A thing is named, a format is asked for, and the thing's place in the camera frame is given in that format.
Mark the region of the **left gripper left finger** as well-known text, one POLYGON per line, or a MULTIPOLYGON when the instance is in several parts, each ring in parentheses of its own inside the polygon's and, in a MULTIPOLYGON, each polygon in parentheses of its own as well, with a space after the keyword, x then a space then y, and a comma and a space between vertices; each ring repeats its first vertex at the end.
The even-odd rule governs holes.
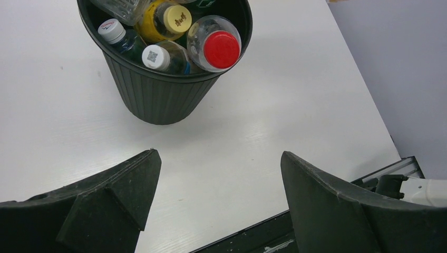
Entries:
POLYGON ((155 149, 25 201, 1 203, 1 252, 134 252, 161 172, 155 149))

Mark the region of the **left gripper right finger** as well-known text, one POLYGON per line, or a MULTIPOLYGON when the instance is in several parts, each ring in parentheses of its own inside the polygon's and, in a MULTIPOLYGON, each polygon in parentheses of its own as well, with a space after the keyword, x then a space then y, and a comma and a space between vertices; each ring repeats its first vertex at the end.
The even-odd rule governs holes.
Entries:
POLYGON ((289 151, 280 168, 299 252, 446 252, 446 208, 371 192, 289 151))

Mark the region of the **black ribbed plastic bin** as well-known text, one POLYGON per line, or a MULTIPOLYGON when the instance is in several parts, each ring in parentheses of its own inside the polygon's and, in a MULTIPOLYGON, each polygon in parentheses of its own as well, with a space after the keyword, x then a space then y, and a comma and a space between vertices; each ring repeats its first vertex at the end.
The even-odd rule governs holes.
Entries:
MULTIPOLYGON (((101 49, 125 106, 142 121, 168 125, 183 120, 196 108, 218 78, 232 68, 219 73, 207 72, 195 65, 188 54, 190 74, 168 74, 152 70, 128 60, 99 35, 98 27, 114 17, 91 1, 78 1, 77 5, 81 21, 101 49)), ((233 23, 241 37, 242 57, 252 34, 252 14, 247 1, 216 1, 206 13, 191 15, 192 24, 208 15, 222 16, 233 23)), ((174 41, 186 50, 188 31, 174 41)))

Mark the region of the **green tea bottle white cap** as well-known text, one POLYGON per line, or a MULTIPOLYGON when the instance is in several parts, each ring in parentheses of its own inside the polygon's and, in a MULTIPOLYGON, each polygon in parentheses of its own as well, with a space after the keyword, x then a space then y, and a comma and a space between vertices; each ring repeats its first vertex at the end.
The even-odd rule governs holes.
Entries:
POLYGON ((147 46, 141 59, 144 66, 168 74, 190 74, 191 71, 187 50, 174 41, 147 46))

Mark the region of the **clear blue water bottle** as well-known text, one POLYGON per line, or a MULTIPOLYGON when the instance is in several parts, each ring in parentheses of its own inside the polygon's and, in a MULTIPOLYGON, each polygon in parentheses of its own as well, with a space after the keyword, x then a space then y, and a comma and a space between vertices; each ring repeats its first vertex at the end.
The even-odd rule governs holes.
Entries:
POLYGON ((116 18, 111 18, 98 27, 98 33, 125 58, 142 64, 142 52, 147 45, 135 30, 125 29, 116 18))

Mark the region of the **yellow juice bottle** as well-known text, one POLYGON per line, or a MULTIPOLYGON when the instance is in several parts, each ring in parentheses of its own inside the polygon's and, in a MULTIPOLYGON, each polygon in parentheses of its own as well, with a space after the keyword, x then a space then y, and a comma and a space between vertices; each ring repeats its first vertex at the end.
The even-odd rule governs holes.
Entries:
POLYGON ((192 24, 190 11, 175 1, 151 1, 134 29, 148 43, 179 39, 192 24))

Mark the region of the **clear bottle blue green label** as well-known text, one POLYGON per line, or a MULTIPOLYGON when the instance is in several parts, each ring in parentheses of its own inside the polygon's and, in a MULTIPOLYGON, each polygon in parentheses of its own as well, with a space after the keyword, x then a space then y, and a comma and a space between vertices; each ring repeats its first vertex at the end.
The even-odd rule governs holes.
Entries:
POLYGON ((99 9, 110 14, 121 23, 134 26, 147 9, 150 0, 92 0, 99 9))

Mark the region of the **clear bottle red label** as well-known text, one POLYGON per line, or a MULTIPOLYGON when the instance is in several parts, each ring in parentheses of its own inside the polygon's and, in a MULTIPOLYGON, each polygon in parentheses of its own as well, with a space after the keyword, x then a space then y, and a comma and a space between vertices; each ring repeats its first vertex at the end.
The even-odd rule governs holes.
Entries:
POLYGON ((233 67, 241 55, 241 37, 228 19, 208 15, 195 21, 187 33, 187 51, 199 68, 219 73, 233 67))

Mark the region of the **clear bottle dark green label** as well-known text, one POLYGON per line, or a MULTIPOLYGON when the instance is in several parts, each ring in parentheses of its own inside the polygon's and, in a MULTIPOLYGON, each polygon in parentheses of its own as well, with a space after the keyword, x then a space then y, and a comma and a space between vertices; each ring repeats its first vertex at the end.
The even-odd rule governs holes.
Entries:
POLYGON ((187 8, 191 14, 204 14, 209 11, 216 0, 174 0, 187 8))

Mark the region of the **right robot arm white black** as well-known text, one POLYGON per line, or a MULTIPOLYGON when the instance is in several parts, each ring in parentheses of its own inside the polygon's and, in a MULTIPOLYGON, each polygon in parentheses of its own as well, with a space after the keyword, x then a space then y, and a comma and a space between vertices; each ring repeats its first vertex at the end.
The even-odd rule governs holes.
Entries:
POLYGON ((446 207, 446 180, 385 174, 353 184, 390 198, 431 207, 446 207))

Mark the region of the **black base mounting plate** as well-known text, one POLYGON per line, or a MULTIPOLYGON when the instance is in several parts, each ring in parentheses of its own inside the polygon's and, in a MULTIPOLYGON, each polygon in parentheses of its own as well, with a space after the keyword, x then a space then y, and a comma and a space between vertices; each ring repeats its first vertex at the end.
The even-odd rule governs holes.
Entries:
POLYGON ((193 252, 298 252, 289 210, 193 252))

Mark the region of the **aluminium frame rail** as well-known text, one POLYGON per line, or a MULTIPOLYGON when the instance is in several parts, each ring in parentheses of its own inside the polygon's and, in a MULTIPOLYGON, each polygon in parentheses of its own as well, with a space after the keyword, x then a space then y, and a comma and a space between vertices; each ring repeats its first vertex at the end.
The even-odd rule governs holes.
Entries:
POLYGON ((402 174, 407 177, 425 178, 416 157, 412 156, 402 158, 398 162, 360 177, 352 181, 352 184, 363 188, 373 188, 377 186, 379 178, 387 174, 402 174))

